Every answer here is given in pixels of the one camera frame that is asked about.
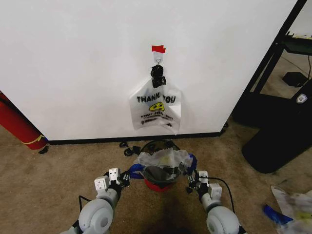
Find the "small black object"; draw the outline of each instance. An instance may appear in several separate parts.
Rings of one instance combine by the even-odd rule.
[[[168,148],[172,148],[174,146],[174,143],[171,140],[168,140],[165,142],[165,146],[167,146]]]
[[[193,189],[190,188],[190,187],[186,187],[186,192],[187,192],[188,194],[191,194],[191,193],[193,192]]]
[[[308,81],[308,78],[306,78],[301,72],[288,72],[283,77],[283,81],[289,86],[301,87]]]
[[[128,143],[126,141],[122,141],[120,144],[119,144],[119,147],[120,148],[126,148],[126,147],[129,147],[128,146]]]
[[[152,82],[153,87],[157,88],[163,84],[166,84],[166,78],[162,75],[164,72],[164,69],[159,64],[152,67],[151,76],[152,76]]]
[[[223,128],[221,129],[221,131],[220,131],[220,133],[221,133],[221,135],[223,134],[223,133],[225,133],[225,131],[226,131],[226,129],[229,127],[229,124],[226,122],[224,125],[223,125]]]
[[[45,154],[46,152],[48,152],[48,150],[49,150],[49,146],[45,146],[42,150],[40,150],[39,152],[38,152],[38,154]]]
[[[125,149],[125,151],[123,152],[126,156],[131,156],[131,155],[133,155],[133,151],[130,149],[130,148],[128,148],[128,149]]]
[[[133,151],[133,153],[135,153],[136,155],[139,155],[139,154],[140,154],[140,151],[141,151],[141,147],[134,146],[134,147],[132,147],[132,151]]]
[[[149,151],[154,151],[154,150],[155,150],[155,147],[156,147],[155,144],[149,144],[149,145],[147,146],[147,148],[148,148]]]

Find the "black cable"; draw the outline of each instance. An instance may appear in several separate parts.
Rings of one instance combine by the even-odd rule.
[[[227,184],[223,179],[220,179],[220,178],[217,178],[217,177],[202,177],[202,176],[200,176],[199,178],[202,178],[202,179],[215,179],[215,180],[220,180],[220,181],[222,181],[222,182],[225,184],[225,186],[227,187],[228,191],[229,191],[229,195],[230,195],[230,199],[231,199],[232,211],[233,211],[233,213],[235,214],[235,208],[234,208],[233,197],[232,197],[232,193],[231,193],[231,190],[230,190],[230,187],[228,186],[228,184]]]
[[[79,199],[79,209],[80,209],[80,211],[82,210],[82,202],[81,202],[81,199],[83,199],[83,200],[85,200],[85,201],[87,201],[87,202],[91,201],[90,199],[87,199],[87,198],[85,198],[84,196],[81,196],[81,195],[78,196],[78,199]]]
[[[309,61],[309,73],[308,73],[308,79],[310,79],[310,74],[311,74],[311,61],[310,61],[310,55],[308,55],[308,61]]]
[[[295,67],[297,67],[300,71],[302,71],[305,74],[308,74],[305,70],[301,69],[301,67],[297,66],[296,64],[294,64],[293,62],[289,61],[287,58],[284,58],[283,56],[281,56],[282,59],[286,60],[287,62],[289,62],[290,64],[294,65]]]

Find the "blue strap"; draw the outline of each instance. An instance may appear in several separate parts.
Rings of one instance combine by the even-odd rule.
[[[144,177],[140,173],[135,173],[135,172],[143,171],[144,168],[145,168],[145,166],[143,166],[143,165],[141,165],[139,163],[133,164],[129,168],[130,178],[131,179],[144,179]]]
[[[197,158],[193,154],[189,154],[189,156],[193,159],[191,166],[187,168],[187,174],[190,175],[197,168]]]

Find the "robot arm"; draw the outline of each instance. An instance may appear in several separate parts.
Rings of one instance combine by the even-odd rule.
[[[221,205],[222,187],[208,182],[207,171],[188,176],[190,188],[196,189],[199,200],[207,212],[207,228],[211,234],[247,234],[233,211]]]
[[[130,185],[130,175],[120,174],[118,168],[112,168],[104,176],[94,181],[96,199],[88,202],[81,210],[79,219],[72,227],[61,234],[108,234],[113,222],[114,209],[121,190]]]
[[[207,212],[207,228],[211,234],[247,234],[239,225],[233,211],[221,205],[222,187],[208,182],[207,171],[195,171],[188,175],[189,189],[198,192],[199,200]],[[112,168],[104,176],[95,179],[96,199],[88,202],[80,212],[79,219],[61,234],[108,234],[114,217],[114,209],[121,190],[130,185],[128,172],[120,174]]]

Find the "black device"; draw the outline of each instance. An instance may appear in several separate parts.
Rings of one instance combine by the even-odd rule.
[[[283,81],[289,86],[301,87],[308,81],[308,78],[301,72],[288,72],[283,77]]]
[[[309,80],[274,120],[242,148],[257,171],[271,173],[312,145],[312,80]]]

